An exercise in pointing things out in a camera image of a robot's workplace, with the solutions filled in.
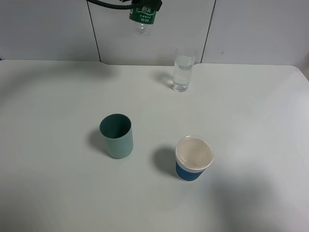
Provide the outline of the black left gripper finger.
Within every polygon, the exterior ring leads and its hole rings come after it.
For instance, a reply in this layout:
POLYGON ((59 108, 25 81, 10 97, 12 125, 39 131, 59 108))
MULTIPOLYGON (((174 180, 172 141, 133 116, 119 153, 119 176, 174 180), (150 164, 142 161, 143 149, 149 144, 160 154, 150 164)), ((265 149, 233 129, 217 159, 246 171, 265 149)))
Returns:
POLYGON ((132 0, 131 4, 135 8, 146 6, 154 11, 159 11, 162 6, 162 0, 132 0))

